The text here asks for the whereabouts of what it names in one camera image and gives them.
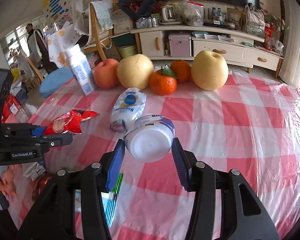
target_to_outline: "kettle handle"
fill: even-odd
[[[165,22],[169,22],[169,20],[168,20],[168,17],[167,17],[167,8],[166,7],[163,7],[162,8],[162,17],[163,17],[163,20],[165,21]]]

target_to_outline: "person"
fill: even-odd
[[[26,31],[29,34],[27,38],[28,48],[30,52],[29,58],[35,65],[42,62],[43,68],[50,74],[58,69],[54,62],[50,62],[49,53],[46,44],[43,41],[42,32],[39,29],[33,29],[33,24],[29,23],[26,26]]]

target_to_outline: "pink storage box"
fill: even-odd
[[[171,57],[191,57],[191,38],[189,33],[169,35]]]

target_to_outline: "white curtain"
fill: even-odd
[[[300,6],[296,0],[283,0],[286,26],[284,37],[284,61],[279,76],[295,88],[300,88]]]

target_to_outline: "red apple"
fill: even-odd
[[[117,77],[118,63],[119,62],[113,58],[107,58],[92,69],[97,87],[111,89],[120,84]]]

